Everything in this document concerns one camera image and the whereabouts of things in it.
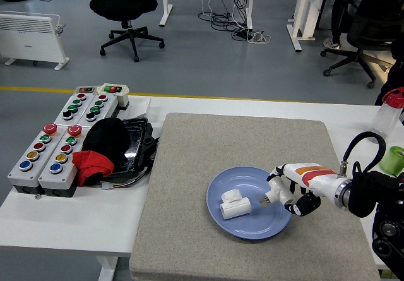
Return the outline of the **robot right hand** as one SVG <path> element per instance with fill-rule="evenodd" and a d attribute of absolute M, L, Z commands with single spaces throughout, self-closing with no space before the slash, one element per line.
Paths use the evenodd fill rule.
<path fill-rule="evenodd" d="M 305 216 L 317 209 L 326 197 L 340 205 L 340 184 L 344 181 L 333 170 L 315 163 L 285 164 L 276 167 L 267 178 L 270 190 L 261 204 L 279 201 L 286 210 Z"/>

